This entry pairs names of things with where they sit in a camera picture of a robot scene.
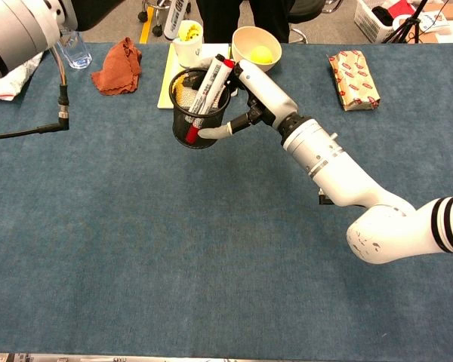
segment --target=clear glass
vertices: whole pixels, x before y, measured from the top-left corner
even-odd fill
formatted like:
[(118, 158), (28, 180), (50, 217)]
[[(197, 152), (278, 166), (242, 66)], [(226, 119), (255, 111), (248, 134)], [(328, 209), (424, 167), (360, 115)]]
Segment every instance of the clear glass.
[(58, 41), (62, 54), (72, 68), (84, 69), (91, 64), (92, 56), (82, 40), (81, 34), (75, 30), (62, 29)]

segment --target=paper-wrapped box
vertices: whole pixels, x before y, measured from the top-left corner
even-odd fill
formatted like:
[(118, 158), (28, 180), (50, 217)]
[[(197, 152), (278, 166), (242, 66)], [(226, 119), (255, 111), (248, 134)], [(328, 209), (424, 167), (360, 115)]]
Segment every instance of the paper-wrapped box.
[(361, 51), (341, 51), (329, 57), (339, 99), (345, 111), (376, 109), (379, 93)]

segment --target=blue-gray table mat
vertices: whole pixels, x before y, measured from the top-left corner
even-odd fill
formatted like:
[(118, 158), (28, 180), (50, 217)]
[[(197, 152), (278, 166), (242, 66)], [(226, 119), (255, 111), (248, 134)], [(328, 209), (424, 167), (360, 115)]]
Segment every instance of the blue-gray table mat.
[[(453, 360), (453, 255), (357, 259), (362, 210), (319, 206), (274, 130), (183, 147), (156, 108), (167, 46), (138, 46), (139, 89), (104, 97), (110, 47), (68, 71), (69, 131), (0, 140), (0, 351)], [(379, 109), (340, 107), (327, 55), (346, 49)], [(286, 45), (270, 75), (390, 191), (453, 195), (453, 45)], [(0, 131), (55, 121), (58, 81), (46, 56)]]

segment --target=wheel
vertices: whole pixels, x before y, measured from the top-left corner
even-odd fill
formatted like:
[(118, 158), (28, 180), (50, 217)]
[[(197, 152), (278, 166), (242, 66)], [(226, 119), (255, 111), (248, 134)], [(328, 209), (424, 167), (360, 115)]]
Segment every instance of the wheel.
[(137, 15), (137, 19), (139, 19), (139, 21), (141, 23), (145, 23), (146, 21), (148, 21), (148, 13), (145, 12), (145, 11), (141, 11), (138, 15)]
[(159, 36), (162, 35), (162, 33), (163, 33), (163, 28), (162, 28), (161, 25), (155, 25), (155, 26), (153, 27), (153, 34), (154, 34), (154, 36), (159, 37)]

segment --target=tripod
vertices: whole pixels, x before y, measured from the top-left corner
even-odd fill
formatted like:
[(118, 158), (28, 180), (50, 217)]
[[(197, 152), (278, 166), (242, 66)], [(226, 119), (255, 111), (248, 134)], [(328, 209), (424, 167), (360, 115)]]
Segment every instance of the tripod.
[(394, 31), (393, 34), (383, 40), (383, 43), (406, 43), (406, 36), (408, 36), (411, 27), (414, 26), (414, 42), (420, 42), (420, 20), (418, 19), (424, 6), (428, 0), (422, 0), (420, 6), (416, 9), (406, 21)]

